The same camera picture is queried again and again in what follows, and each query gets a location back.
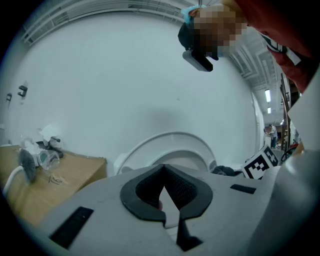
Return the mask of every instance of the white cable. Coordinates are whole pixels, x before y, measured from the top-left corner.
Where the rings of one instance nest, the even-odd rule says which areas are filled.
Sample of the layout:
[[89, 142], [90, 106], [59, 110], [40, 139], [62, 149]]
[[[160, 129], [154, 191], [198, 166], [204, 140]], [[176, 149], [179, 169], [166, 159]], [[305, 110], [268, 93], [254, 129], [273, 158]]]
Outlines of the white cable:
[[15, 168], [15, 169], [11, 172], [11, 174], [10, 174], [10, 176], [9, 176], [9, 178], [8, 178], [5, 186], [4, 186], [4, 189], [3, 189], [3, 191], [2, 191], [2, 194], [3, 194], [4, 197], [7, 196], [8, 191], [9, 191], [9, 188], [10, 188], [10, 186], [11, 186], [11, 183], [12, 183], [12, 181], [14, 180], [14, 177], [15, 177], [19, 172], [21, 172], [23, 169], [24, 169], [24, 168], [23, 168], [21, 165], [19, 165], [17, 168]]

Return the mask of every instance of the black wall mount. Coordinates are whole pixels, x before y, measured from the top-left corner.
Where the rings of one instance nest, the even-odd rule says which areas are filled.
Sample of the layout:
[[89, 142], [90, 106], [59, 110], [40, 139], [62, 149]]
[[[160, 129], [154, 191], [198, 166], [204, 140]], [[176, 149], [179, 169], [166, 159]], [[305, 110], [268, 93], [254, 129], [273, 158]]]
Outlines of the black wall mount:
[[20, 85], [19, 89], [22, 90], [22, 93], [18, 92], [18, 95], [21, 96], [21, 97], [25, 97], [26, 94], [27, 94], [28, 88], [26, 86], [24, 86], [24, 85]]
[[166, 214], [159, 210], [159, 197], [165, 187], [180, 211], [176, 243], [188, 251], [202, 243], [189, 234], [186, 220], [201, 216], [210, 205], [213, 192], [208, 184], [169, 164], [159, 164], [129, 180], [121, 189], [122, 204], [137, 218], [166, 224]]
[[11, 98], [12, 98], [12, 93], [8, 93], [7, 95], [6, 95], [6, 99], [5, 99], [5, 101], [11, 101]]

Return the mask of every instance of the white curved bowl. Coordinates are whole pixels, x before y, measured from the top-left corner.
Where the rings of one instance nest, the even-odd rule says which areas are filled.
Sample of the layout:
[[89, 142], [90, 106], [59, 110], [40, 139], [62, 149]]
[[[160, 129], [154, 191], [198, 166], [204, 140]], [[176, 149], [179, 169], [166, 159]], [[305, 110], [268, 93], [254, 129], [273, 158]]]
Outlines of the white curved bowl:
[[177, 164], [209, 172], [215, 167], [216, 158], [198, 136], [182, 131], [165, 132], [142, 141], [128, 154], [121, 154], [114, 162], [114, 173], [154, 164]]

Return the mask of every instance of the white wall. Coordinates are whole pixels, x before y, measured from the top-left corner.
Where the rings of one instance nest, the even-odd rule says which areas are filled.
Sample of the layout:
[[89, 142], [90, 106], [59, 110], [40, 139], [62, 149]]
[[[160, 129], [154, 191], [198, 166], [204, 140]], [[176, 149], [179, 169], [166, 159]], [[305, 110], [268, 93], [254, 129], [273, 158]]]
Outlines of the white wall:
[[2, 129], [5, 127], [4, 124], [7, 123], [8, 108], [10, 107], [10, 102], [6, 101], [7, 94], [12, 93], [13, 98], [18, 97], [18, 87], [22, 85], [14, 86], [13, 84], [14, 75], [29, 49], [21, 41], [22, 35], [22, 31], [16, 34], [0, 64], [0, 145], [8, 143], [8, 138], [5, 137], [5, 132]]
[[45, 37], [14, 77], [12, 86], [27, 81], [28, 92], [6, 110], [6, 135], [18, 143], [58, 123], [65, 149], [105, 157], [111, 170], [142, 140], [184, 131], [204, 139], [219, 165], [243, 163], [255, 151], [250, 88], [227, 59], [210, 73], [184, 61], [178, 31], [158, 18], [109, 13]]
[[252, 93], [252, 101], [254, 106], [255, 121], [256, 121], [256, 132], [255, 132], [255, 152], [258, 152], [265, 142], [265, 121], [264, 115], [259, 106], [258, 100], [254, 93]]

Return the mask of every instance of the clear plastic item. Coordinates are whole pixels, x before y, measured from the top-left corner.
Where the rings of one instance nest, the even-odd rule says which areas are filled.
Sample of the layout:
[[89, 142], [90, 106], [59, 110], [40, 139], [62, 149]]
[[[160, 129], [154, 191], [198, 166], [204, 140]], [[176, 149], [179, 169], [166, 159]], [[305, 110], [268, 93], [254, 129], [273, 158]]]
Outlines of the clear plastic item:
[[39, 145], [37, 143], [35, 143], [34, 140], [30, 137], [23, 138], [21, 136], [21, 142], [20, 142], [19, 146], [22, 149], [28, 150], [31, 155], [33, 155], [33, 154], [37, 155], [42, 151], [42, 149], [39, 147]]
[[53, 150], [42, 150], [38, 156], [38, 163], [45, 171], [52, 171], [60, 164], [59, 154]]

